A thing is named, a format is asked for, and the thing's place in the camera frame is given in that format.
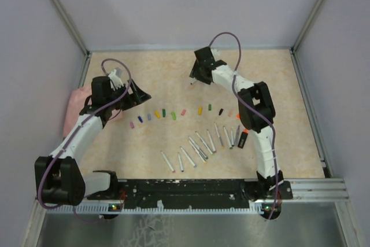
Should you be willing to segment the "grey purple pen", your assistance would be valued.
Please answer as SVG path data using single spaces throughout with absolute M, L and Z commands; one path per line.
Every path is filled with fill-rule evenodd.
M 235 145 L 238 146 L 239 143 L 239 135 L 240 135 L 240 125 L 236 129 L 236 135 L 235 135 Z

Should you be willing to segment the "black capped white marker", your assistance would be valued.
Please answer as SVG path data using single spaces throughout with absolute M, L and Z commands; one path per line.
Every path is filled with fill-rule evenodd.
M 231 146 L 234 147 L 235 146 L 235 137 L 234 137 L 234 131 L 233 131 L 232 128 L 230 130 L 230 137 L 231 137 Z

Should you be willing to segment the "pink capped marker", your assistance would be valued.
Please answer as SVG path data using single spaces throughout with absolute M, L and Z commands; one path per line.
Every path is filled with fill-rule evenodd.
M 207 135 L 208 135 L 208 138 L 209 138 L 209 141 L 210 141 L 210 147 L 211 147 L 212 153 L 213 154 L 216 154 L 217 150 L 215 148 L 215 145 L 214 145 L 214 142 L 213 142 L 213 138 L 212 138 L 211 133 L 210 133 L 209 130 L 207 130 Z

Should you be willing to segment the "light green capped marker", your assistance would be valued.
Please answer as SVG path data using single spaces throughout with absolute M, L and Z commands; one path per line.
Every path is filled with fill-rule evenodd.
M 212 152 L 211 148 L 208 146 L 208 144 L 206 143 L 206 141 L 203 139 L 203 137 L 200 135 L 200 133 L 198 133 L 197 131 L 195 132 L 196 135 L 198 136 L 198 138 L 200 139 L 200 141 L 204 144 L 204 146 L 206 147 L 207 151 L 210 153 L 210 155 L 214 155 L 214 153 Z

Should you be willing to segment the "yellow capped white marker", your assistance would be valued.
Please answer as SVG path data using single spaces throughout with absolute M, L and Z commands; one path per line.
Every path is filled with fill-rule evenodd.
M 194 151 L 196 152 L 196 154 L 199 156 L 199 158 L 201 159 L 201 161 L 206 164 L 207 163 L 206 160 L 204 159 L 203 155 L 200 154 L 199 150 L 195 147 L 195 145 L 190 140 L 188 140 L 188 142 L 191 145 L 191 147 L 194 149 Z

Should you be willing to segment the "orange highlighter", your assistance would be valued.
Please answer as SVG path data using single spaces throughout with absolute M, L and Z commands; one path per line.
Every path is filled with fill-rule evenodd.
M 238 148 L 243 149 L 248 137 L 248 129 L 244 129 L 239 137 Z

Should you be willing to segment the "grey blue capped marker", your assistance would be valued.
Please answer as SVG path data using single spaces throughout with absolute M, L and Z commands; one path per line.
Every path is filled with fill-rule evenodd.
M 186 150 L 180 146 L 180 150 L 182 151 L 182 153 L 185 155 L 185 157 L 187 158 L 187 160 L 190 162 L 190 164 L 193 166 L 193 168 L 196 168 L 197 165 L 196 163 L 194 162 L 194 160 L 190 157 L 190 155 L 186 152 Z

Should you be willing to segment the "dark green capped marker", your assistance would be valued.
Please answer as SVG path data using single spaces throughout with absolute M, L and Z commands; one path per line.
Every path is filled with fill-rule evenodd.
M 223 126 L 223 130 L 224 130 L 225 137 L 226 137 L 226 140 L 227 140 L 228 148 L 232 149 L 233 147 L 231 145 L 231 141 L 230 141 L 230 138 L 229 138 L 229 135 L 228 135 L 228 132 L 227 132 L 227 129 L 226 129 L 225 126 Z

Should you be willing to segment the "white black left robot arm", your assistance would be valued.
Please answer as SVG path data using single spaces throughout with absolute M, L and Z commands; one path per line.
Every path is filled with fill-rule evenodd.
M 113 111 L 124 111 L 151 99 L 133 80 L 98 76 L 91 82 L 91 95 L 77 122 L 63 142 L 49 156 L 35 161 L 37 199 L 46 209 L 79 205 L 83 198 L 101 193 L 113 199 L 120 192 L 116 173 L 97 170 L 82 175 L 79 164 L 95 137 L 103 130 Z

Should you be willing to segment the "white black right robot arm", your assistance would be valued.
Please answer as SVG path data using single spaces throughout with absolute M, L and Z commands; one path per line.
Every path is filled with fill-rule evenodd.
M 268 85 L 254 83 L 231 69 L 226 62 L 215 60 L 210 47 L 194 52 L 190 77 L 205 84 L 215 83 L 229 90 L 238 100 L 239 119 L 249 131 L 257 155 L 258 191 L 265 198 L 278 199 L 279 185 L 284 182 L 276 157 L 276 116 Z

